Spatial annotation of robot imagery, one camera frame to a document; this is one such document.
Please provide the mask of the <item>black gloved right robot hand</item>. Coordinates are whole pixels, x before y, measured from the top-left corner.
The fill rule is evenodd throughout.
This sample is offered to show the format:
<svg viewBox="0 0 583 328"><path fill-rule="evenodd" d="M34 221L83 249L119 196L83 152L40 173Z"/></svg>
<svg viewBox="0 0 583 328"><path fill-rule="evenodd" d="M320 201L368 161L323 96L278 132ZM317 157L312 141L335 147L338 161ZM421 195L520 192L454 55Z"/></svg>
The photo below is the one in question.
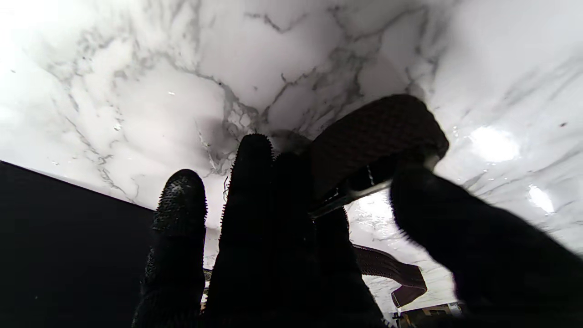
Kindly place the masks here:
<svg viewBox="0 0 583 328"><path fill-rule="evenodd" d="M133 328L383 328L339 208L310 220L310 171L246 135L231 171L206 307L205 187L192 170L167 181L153 216ZM396 224L452 272L460 316L422 328L580 328L582 259L545 232L420 165L398 166Z"/></svg>

